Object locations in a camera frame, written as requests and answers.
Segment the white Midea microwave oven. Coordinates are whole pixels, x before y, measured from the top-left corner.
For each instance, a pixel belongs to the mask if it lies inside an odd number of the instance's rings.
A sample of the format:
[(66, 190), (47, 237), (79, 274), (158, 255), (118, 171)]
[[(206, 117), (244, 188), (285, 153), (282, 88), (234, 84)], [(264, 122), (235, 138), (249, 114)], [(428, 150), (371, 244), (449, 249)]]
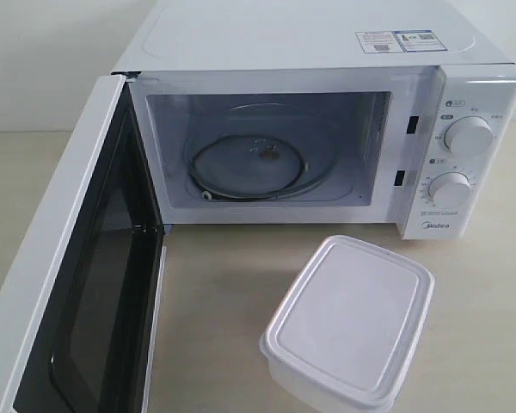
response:
[[(443, 52), (365, 54), (356, 32), (432, 30)], [(114, 66), (134, 107), (165, 225), (393, 224), (405, 239), (460, 237), (516, 106), (516, 63), (446, 1), (161, 1)], [(190, 120), (253, 103), (332, 117), (340, 158), (290, 198), (205, 200), (184, 160)], [(445, 132), (477, 116), (494, 134), (476, 157)], [(427, 189), (465, 175), (461, 206)]]

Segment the glass turntable plate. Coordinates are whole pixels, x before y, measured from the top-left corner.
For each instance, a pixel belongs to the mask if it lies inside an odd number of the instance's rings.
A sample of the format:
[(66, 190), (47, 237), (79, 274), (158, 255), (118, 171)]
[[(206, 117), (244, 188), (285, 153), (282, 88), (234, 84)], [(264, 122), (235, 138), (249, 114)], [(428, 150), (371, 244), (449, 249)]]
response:
[(290, 198), (322, 183), (340, 158), (335, 120), (297, 105), (253, 103), (194, 116), (184, 160), (205, 200)]

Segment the lower white timer knob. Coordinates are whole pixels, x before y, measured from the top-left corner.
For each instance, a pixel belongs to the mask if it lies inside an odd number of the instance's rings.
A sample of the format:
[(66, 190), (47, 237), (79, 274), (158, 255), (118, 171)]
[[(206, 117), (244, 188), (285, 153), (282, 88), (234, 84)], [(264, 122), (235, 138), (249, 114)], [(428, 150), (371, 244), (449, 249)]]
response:
[(458, 172), (448, 172), (434, 178), (428, 186), (428, 198), (437, 207), (459, 207), (465, 203), (472, 188), (468, 178)]

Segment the blue label sticker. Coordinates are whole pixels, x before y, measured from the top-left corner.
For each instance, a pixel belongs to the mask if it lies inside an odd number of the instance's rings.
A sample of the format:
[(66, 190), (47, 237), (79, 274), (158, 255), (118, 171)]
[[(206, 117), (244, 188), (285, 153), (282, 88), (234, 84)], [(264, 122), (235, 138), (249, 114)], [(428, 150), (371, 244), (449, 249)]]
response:
[(404, 52), (443, 52), (446, 47), (432, 30), (393, 31)]

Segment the upper white power knob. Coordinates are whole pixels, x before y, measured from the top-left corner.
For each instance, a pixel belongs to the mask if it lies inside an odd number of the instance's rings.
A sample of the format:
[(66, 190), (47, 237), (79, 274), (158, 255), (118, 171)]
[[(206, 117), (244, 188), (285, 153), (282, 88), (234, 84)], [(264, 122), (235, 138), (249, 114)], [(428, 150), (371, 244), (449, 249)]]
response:
[(486, 120), (469, 116), (457, 120), (445, 132), (444, 143), (450, 153), (459, 157), (476, 157), (489, 149), (494, 134)]

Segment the white plastic lidded container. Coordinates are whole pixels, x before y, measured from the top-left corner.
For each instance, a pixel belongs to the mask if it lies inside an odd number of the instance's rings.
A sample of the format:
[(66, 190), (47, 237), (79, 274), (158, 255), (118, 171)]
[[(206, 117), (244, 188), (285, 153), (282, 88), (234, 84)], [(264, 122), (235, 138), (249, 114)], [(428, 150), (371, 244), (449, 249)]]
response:
[(260, 340), (272, 379), (320, 412), (388, 412), (420, 340), (435, 285), (407, 257), (327, 237)]

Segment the white label sticker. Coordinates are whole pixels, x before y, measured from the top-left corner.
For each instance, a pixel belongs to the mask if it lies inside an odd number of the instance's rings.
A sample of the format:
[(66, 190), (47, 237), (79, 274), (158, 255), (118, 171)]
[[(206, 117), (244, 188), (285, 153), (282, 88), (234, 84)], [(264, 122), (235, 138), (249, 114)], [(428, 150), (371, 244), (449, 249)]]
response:
[(365, 54), (403, 53), (404, 50), (391, 31), (356, 32), (358, 42)]

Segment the white microwave door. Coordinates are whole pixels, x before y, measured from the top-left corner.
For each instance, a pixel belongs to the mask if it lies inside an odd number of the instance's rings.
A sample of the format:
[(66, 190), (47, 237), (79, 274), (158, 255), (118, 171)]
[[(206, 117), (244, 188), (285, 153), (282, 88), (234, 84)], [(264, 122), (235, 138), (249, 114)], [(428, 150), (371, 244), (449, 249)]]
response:
[(166, 248), (123, 74), (95, 83), (0, 289), (0, 412), (145, 412)]

